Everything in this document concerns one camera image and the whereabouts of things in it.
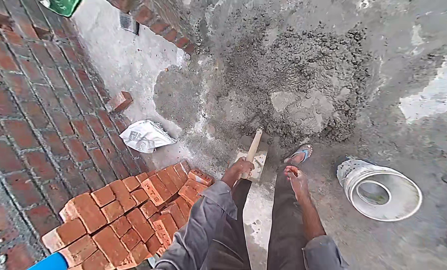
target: wooden handle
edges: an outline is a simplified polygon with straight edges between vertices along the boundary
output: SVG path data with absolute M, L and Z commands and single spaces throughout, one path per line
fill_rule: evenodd
M 262 138 L 263 128 L 259 127 L 256 129 L 256 134 L 254 137 L 254 140 L 252 141 L 252 145 L 250 145 L 250 149 L 248 150 L 247 157 L 245 158 L 246 161 L 253 162 L 253 159 L 255 157 L 256 149 L 258 148 L 258 144 L 260 143 L 260 138 Z M 247 173 L 243 173 L 242 177 L 243 179 L 248 178 Z

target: concrete floor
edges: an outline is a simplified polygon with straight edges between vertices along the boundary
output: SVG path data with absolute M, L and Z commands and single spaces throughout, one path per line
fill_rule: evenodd
M 264 9 L 274 20 L 270 34 L 289 26 L 308 30 L 319 21 L 342 34 L 361 23 L 367 28 L 364 46 L 374 58 L 368 98 L 350 139 L 314 144 L 303 165 L 312 197 L 327 233 L 352 269 L 447 269 L 447 1 L 264 2 L 183 2 L 192 9 L 191 19 L 203 38 L 201 52 L 191 58 L 145 26 L 139 36 L 120 29 L 118 10 L 105 1 L 83 1 L 73 20 L 109 91 L 125 89 L 134 97 L 125 115 L 133 122 L 160 122 L 178 139 L 144 155 L 148 164 L 161 168 L 187 159 L 217 178 L 239 144 L 229 135 L 232 131 L 220 134 L 212 120 L 212 95 L 221 88 L 225 72 L 224 53 L 218 50 L 224 41 L 218 33 L 232 11 Z M 224 113 L 238 110 L 229 105 Z M 252 186 L 244 212 L 256 270 L 266 268 L 275 169 L 291 152 L 279 146 L 279 138 L 270 139 L 262 179 Z M 408 176 L 424 194 L 421 209 L 390 223 L 361 215 L 334 175 L 333 162 L 342 154 L 366 157 Z

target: dark trousers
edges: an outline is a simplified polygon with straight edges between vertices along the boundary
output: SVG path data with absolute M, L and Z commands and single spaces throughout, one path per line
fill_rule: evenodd
M 290 182 L 278 170 L 272 210 L 272 228 L 268 243 L 268 270 L 304 270 L 302 248 L 308 242 L 303 233 L 302 211 L 295 198 Z M 237 220 L 225 215 L 208 250 L 203 269 L 249 270 L 245 242 L 243 211 L 252 182 L 240 179 L 232 189 L 232 197 L 238 209 Z

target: white bucket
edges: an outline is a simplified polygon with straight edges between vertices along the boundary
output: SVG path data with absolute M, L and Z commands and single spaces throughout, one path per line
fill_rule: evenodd
M 402 173 L 359 159 L 337 167 L 347 199 L 365 216 L 394 222 L 412 216 L 422 205 L 420 188 Z

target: gray shirt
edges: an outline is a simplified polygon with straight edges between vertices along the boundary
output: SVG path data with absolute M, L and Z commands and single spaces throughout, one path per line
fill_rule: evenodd
M 190 211 L 188 223 L 173 236 L 173 243 L 157 262 L 161 270 L 200 270 L 223 215 L 237 219 L 230 187 L 222 181 L 201 193 Z M 308 242 L 303 249 L 305 267 L 309 270 L 340 270 L 348 264 L 331 237 L 323 235 Z

